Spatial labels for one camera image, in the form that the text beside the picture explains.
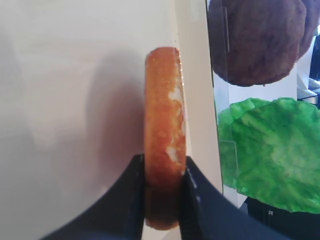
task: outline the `green lettuce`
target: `green lettuce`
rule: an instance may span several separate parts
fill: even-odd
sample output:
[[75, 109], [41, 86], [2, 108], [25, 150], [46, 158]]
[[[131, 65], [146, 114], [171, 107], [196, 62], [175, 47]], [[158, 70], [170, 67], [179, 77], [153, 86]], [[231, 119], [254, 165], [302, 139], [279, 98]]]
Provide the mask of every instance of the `green lettuce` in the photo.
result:
[[[226, 173], [227, 185], [279, 209], [320, 214], [320, 111], [314, 105], [280, 98], [234, 118], [231, 134], [237, 175]], [[220, 151], [222, 166], [230, 161], [226, 153]]]
[[234, 120], [241, 118], [245, 112], [265, 106], [270, 101], [259, 98], [249, 98], [247, 100], [233, 103], [228, 109], [223, 110], [218, 115], [218, 139], [219, 153], [223, 184], [231, 188], [236, 188], [236, 178], [238, 176], [236, 162], [236, 144], [233, 142], [231, 124]]

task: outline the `plastic lettuce leaf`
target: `plastic lettuce leaf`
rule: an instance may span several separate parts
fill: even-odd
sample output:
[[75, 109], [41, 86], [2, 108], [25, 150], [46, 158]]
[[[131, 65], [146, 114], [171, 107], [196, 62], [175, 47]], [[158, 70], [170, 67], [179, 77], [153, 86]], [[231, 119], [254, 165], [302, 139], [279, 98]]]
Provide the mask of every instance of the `plastic lettuce leaf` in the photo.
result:
[[237, 163], [236, 145], [231, 135], [231, 124], [242, 117], [245, 112], [269, 104], [270, 101], [258, 98], [233, 103], [218, 115], [218, 139], [223, 184], [236, 188]]
[[239, 193], [289, 212], [320, 214], [320, 111], [315, 106], [280, 98], [245, 112], [231, 128]]

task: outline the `brown patty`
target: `brown patty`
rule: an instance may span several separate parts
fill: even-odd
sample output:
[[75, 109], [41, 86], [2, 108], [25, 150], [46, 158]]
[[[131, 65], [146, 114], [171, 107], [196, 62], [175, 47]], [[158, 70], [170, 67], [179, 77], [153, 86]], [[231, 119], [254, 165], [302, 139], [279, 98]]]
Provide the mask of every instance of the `brown patty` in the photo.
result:
[[178, 224], [186, 167], [186, 127], [179, 52], [152, 51], [145, 60], [145, 215], [157, 230]]
[[306, 7], [301, 0], [222, 0], [227, 9], [229, 52], [217, 45], [215, 1], [209, 7], [212, 67], [238, 86], [264, 85], [287, 76], [299, 57]]

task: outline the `food display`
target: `food display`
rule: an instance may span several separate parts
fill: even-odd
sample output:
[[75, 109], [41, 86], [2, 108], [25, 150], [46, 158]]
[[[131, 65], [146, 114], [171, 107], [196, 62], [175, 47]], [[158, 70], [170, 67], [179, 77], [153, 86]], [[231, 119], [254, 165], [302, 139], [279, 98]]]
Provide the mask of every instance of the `food display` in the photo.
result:
[[186, 123], [179, 52], [152, 51], [145, 60], [145, 216], [157, 230], [178, 225], [186, 168]]
[[289, 75], [319, 25], [320, 0], [222, 0], [223, 48], [215, 25], [219, 2], [212, 0], [208, 10], [212, 67], [232, 85], [271, 84]]
[[237, 153], [235, 176], [233, 149], [219, 144], [225, 185], [279, 209], [320, 214], [320, 111], [314, 105], [251, 98], [218, 119], [219, 139], [231, 129]]

